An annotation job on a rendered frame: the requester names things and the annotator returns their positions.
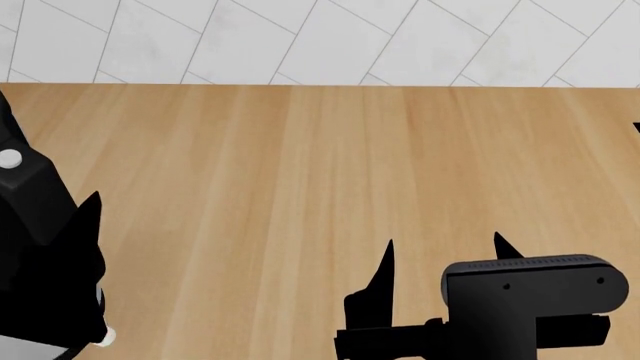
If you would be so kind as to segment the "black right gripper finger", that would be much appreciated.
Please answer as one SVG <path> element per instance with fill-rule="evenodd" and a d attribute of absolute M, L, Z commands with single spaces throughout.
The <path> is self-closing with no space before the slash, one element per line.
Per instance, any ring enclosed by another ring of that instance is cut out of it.
<path fill-rule="evenodd" d="M 498 260 L 522 259 L 524 255 L 517 251 L 499 232 L 493 236 L 495 254 Z"/>
<path fill-rule="evenodd" d="M 390 239 L 376 272 L 362 290 L 344 298 L 346 329 L 389 328 L 393 320 L 395 256 Z"/>

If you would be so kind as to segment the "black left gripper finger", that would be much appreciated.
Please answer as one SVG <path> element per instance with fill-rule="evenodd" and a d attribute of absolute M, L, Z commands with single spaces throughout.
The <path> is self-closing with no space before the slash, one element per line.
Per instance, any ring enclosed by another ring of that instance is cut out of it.
<path fill-rule="evenodd" d="M 106 272 L 106 263 L 99 247 L 102 200 L 98 191 L 94 191 L 79 206 L 76 221 L 76 245 L 81 260 L 93 278 L 102 278 Z"/>

